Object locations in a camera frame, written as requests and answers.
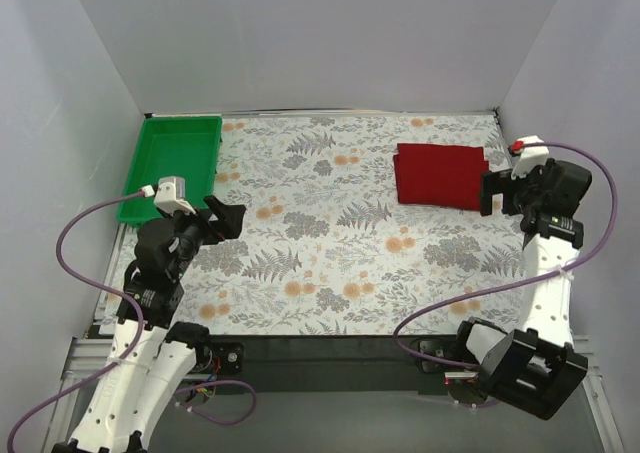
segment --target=orange flower pattern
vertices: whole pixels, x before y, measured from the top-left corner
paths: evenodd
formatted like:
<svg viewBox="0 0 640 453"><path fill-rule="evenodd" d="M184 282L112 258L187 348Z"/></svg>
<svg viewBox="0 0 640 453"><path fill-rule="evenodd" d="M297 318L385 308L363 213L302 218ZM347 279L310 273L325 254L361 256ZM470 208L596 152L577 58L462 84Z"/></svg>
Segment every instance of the orange flower pattern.
<svg viewBox="0 0 640 453"><path fill-rule="evenodd" d="M516 219L397 202L397 143L479 146L492 170L507 168L490 115L234 118L222 129L213 187L247 206L243 231L200 249L175 321L212 334L390 334L435 301L523 276ZM119 243L120 289L135 230ZM469 316L509 329L520 294L454 303L406 332L455 333ZM102 295L102 334L119 303Z"/></svg>

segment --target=red light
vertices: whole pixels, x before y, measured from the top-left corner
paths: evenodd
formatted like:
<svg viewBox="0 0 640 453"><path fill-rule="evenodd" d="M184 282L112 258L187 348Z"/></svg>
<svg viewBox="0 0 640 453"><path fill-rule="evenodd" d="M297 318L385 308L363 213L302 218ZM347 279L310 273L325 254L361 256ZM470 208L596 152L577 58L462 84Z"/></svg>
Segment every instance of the red light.
<svg viewBox="0 0 640 453"><path fill-rule="evenodd" d="M513 151L514 153L519 152L520 150L522 150L522 148L524 147L524 141L514 141L513 145L511 145L511 151Z"/></svg>

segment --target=fern leaf pattern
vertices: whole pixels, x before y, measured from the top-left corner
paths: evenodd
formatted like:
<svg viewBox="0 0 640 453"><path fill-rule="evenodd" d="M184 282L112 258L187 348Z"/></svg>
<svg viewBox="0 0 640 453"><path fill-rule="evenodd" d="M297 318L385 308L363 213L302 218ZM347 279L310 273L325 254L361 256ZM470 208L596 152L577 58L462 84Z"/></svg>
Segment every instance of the fern leaf pattern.
<svg viewBox="0 0 640 453"><path fill-rule="evenodd" d="M492 170L508 168L491 115L224 118L222 140L211 187L247 207L242 233L199 249L176 321L220 335L387 335L433 302L524 276L519 219L397 201L398 143L482 147ZM136 242L127 228L112 286ZM520 294L456 303L403 333L455 333L469 316L512 328ZM102 334L118 303L103 294Z"/></svg>
<svg viewBox="0 0 640 453"><path fill-rule="evenodd" d="M294 255L291 249L288 253L278 249L274 249L273 253L262 250L259 255L249 261L249 266L244 269L242 276L262 281L269 280L273 283L276 278L282 280L287 273L295 272L299 267L302 267L302 263L298 254Z"/></svg>

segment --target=table surface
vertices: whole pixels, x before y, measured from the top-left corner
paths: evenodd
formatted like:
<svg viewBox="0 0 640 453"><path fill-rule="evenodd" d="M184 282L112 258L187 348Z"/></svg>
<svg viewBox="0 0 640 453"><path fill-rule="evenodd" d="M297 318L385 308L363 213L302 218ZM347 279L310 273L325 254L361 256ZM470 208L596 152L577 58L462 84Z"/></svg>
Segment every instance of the table surface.
<svg viewBox="0 0 640 453"><path fill-rule="evenodd" d="M244 230L200 251L175 321L212 334L390 334L428 304L524 274L517 218L397 201L400 142L481 146L492 170L508 168L492 115L234 118L222 141L215 195L247 206ZM127 229L112 286L135 241ZM119 299L104 299L100 333L112 334ZM456 303L404 332L455 333L471 315L512 328L520 303L521 291Z"/></svg>
<svg viewBox="0 0 640 453"><path fill-rule="evenodd" d="M92 388L80 391L71 430ZM217 395L204 410L237 418L249 395ZM602 453L582 387L549 421L500 404L472 411L447 397L409 392L264 393L244 423L211 424L169 405L154 430L149 453L228 451L280 453L569 452Z"/></svg>

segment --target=green tray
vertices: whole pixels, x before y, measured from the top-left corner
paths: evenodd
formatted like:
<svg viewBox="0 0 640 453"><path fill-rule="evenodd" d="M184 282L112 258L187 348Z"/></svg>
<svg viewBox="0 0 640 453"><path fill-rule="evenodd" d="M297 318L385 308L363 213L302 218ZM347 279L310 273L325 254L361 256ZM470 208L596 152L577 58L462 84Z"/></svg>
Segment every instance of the green tray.
<svg viewBox="0 0 640 453"><path fill-rule="evenodd" d="M205 206L202 199L213 191L221 127L219 116L146 119L124 194L165 176L181 176L187 201L194 207ZM159 216L151 198L127 201L118 211L118 221L131 226Z"/></svg>

